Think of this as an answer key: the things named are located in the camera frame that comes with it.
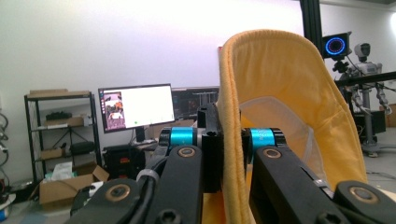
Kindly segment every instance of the gray floor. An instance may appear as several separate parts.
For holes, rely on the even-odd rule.
[[[387,128],[377,135],[379,144],[394,144],[396,128]],[[376,158],[364,156],[369,184],[379,189],[396,193],[396,148],[384,148]],[[38,202],[12,204],[11,213],[3,223],[12,224],[57,224],[69,219],[69,210],[44,212]]]

